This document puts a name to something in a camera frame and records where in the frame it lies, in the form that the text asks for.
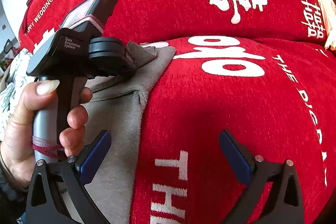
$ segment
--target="hand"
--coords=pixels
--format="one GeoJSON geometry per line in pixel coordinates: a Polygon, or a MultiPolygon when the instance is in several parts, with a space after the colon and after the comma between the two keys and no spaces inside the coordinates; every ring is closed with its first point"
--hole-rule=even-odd
{"type": "MultiPolygon", "coordinates": [[[[32,149],[34,113],[46,107],[53,100],[58,85],[58,80],[28,84],[6,127],[4,140],[0,146],[2,159],[16,182],[23,187],[29,185],[36,163],[32,149]]],[[[91,98],[92,91],[84,88],[80,103],[87,103],[91,98]]],[[[87,120],[88,114],[81,105],[69,112],[70,127],[62,131],[59,136],[67,156],[77,155],[83,148],[84,124],[87,120]]]]}
{"type": "Polygon", "coordinates": [[[336,30],[332,29],[329,31],[329,35],[324,44],[324,48],[327,50],[330,47],[332,51],[336,49],[336,30]]]}

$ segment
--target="device handle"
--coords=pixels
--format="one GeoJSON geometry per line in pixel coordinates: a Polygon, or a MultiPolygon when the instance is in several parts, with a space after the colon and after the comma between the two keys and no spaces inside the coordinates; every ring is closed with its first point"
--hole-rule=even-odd
{"type": "MultiPolygon", "coordinates": [[[[80,93],[87,82],[86,77],[75,77],[73,75],[60,75],[58,77],[42,76],[42,80],[59,80],[57,87],[57,96],[44,109],[39,110],[35,114],[33,135],[45,141],[50,141],[54,144],[60,144],[60,133],[69,127],[68,113],[71,109],[79,104],[80,93]]],[[[53,151],[62,156],[62,152],[53,151]]],[[[43,155],[35,150],[35,160],[45,160],[46,163],[58,162],[57,158],[43,155]]]]}

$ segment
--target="finger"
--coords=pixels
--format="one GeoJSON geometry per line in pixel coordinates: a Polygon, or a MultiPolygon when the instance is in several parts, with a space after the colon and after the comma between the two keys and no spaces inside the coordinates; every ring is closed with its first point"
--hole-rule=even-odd
{"type": "Polygon", "coordinates": [[[89,88],[83,88],[82,93],[81,93],[81,99],[80,99],[80,104],[85,104],[88,103],[93,97],[92,90],[89,88]]]}
{"type": "Polygon", "coordinates": [[[324,48],[327,50],[331,46],[332,42],[333,42],[333,40],[332,40],[331,36],[328,36],[327,40],[324,44],[324,48]]]}
{"type": "Polygon", "coordinates": [[[68,114],[68,124],[74,129],[82,127],[88,120],[89,115],[85,107],[82,105],[76,106],[68,114]]]}
{"type": "Polygon", "coordinates": [[[59,135],[59,141],[65,149],[74,149],[83,142],[85,126],[79,129],[71,127],[63,130],[59,135]]]}
{"type": "Polygon", "coordinates": [[[334,51],[335,48],[336,48],[336,40],[334,40],[332,43],[331,43],[331,50],[334,51]]]}
{"type": "Polygon", "coordinates": [[[79,154],[79,152],[83,149],[84,147],[84,143],[81,142],[78,146],[71,148],[71,149],[64,149],[65,154],[67,155],[67,157],[71,156],[71,155],[75,155],[77,156],[79,154]]]}
{"type": "Polygon", "coordinates": [[[20,97],[19,103],[10,119],[10,123],[31,125],[35,110],[43,109],[53,100],[59,80],[38,81],[28,84],[20,97]]]}

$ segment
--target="gray cloth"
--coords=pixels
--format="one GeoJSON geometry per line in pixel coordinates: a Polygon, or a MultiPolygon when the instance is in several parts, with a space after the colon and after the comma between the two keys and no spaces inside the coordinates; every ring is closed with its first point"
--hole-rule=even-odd
{"type": "Polygon", "coordinates": [[[84,105],[89,113],[85,143],[90,143],[102,129],[112,135],[111,149],[86,189],[113,224],[129,223],[142,113],[150,90],[169,65],[175,49],[158,48],[157,54],[156,60],[137,70],[127,82],[104,90],[101,87],[106,87],[106,82],[92,87],[100,91],[94,92],[92,100],[84,105]]]}

